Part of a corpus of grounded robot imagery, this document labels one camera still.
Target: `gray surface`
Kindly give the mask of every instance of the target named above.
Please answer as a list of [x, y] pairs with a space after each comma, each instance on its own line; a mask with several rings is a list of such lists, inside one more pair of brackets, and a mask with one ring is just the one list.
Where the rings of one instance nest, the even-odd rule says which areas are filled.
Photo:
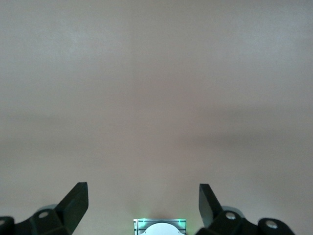
[[202, 226], [199, 183], [313, 232], [313, 2], [0, 2], [0, 214], [79, 181], [75, 235]]

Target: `silver bolt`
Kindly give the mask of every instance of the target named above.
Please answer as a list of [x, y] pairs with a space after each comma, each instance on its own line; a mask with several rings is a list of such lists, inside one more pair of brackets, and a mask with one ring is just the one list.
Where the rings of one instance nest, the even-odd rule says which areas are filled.
[[277, 224], [272, 220], [267, 220], [265, 223], [271, 229], [277, 229], [278, 228]]
[[227, 219], [231, 219], [231, 220], [236, 219], [235, 214], [232, 213], [232, 212], [227, 212], [227, 213], [226, 213], [226, 217], [227, 217]]
[[41, 219], [41, 218], [45, 218], [48, 214], [49, 214], [49, 212], [47, 212], [47, 211], [45, 212], [45, 211], [44, 211], [44, 212], [40, 213], [38, 217], [39, 217], [40, 219]]

